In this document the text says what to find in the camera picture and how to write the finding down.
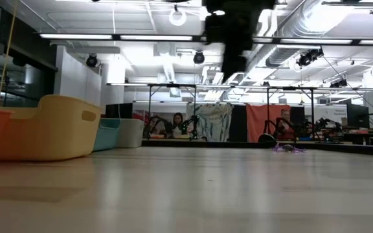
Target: white ceiling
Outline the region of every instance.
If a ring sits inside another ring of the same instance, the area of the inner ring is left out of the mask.
[[[0,5],[12,11],[12,0],[0,0]],[[151,17],[148,14],[147,3],[106,4],[82,3],[55,0],[21,0],[18,17],[39,32],[69,32],[69,33],[116,33],[116,34],[187,34],[199,35],[203,30],[203,22],[199,20],[200,7],[195,3],[181,4],[180,9],[186,10],[186,23],[180,27],[174,26],[168,20],[171,5],[155,5],[150,3]],[[280,12],[278,20],[289,14],[301,0],[287,0],[288,7]],[[115,28],[113,28],[113,11],[115,12]],[[373,38],[373,15],[369,9],[354,10],[339,25],[334,27],[328,37],[339,38]],[[143,42],[74,42],[75,47],[90,46],[118,46],[131,67],[128,67],[127,76],[136,78],[140,76],[156,76],[162,72],[162,65],[153,57],[153,43]],[[222,46],[204,46],[197,43],[177,43],[177,48],[202,49],[212,56],[207,56],[207,63],[221,62]],[[351,82],[360,82],[361,73],[373,64],[373,47],[324,47],[325,56],[338,72],[348,74]],[[279,69],[275,72],[276,79],[287,80],[283,83],[297,83],[300,73],[293,69]],[[192,56],[183,57],[174,64],[175,72],[201,74],[202,65],[194,65]],[[324,60],[316,61],[311,67],[302,71],[304,82],[319,83],[325,78],[336,75],[335,71]]]

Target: teal plastic basket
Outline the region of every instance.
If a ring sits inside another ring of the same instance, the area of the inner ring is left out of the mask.
[[[116,147],[119,137],[119,126],[120,119],[100,119],[93,151],[110,150]]]

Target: rope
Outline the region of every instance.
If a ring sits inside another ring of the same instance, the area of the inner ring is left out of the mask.
[[[4,78],[5,78],[6,65],[8,63],[8,56],[10,54],[10,47],[11,47],[11,41],[12,41],[12,33],[14,31],[14,23],[16,22],[18,3],[19,3],[19,0],[16,0],[16,3],[14,5],[14,13],[12,14],[12,23],[11,23],[10,37],[8,39],[8,45],[7,45],[7,48],[6,48],[6,55],[5,55],[3,73],[1,75],[0,102],[1,102],[1,90],[3,89],[3,83],[4,83]]]

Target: person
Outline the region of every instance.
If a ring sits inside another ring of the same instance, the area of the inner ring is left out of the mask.
[[[282,120],[279,120],[277,125],[277,139],[278,140],[293,140],[295,138],[295,131],[290,122],[290,112],[282,109]]]
[[[181,113],[174,114],[174,124],[172,126],[172,133],[174,138],[179,137],[182,135],[182,123],[183,123],[183,116]]]

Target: floor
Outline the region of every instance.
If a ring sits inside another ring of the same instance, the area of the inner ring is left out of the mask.
[[[0,232],[373,232],[373,157],[139,148],[0,163]]]

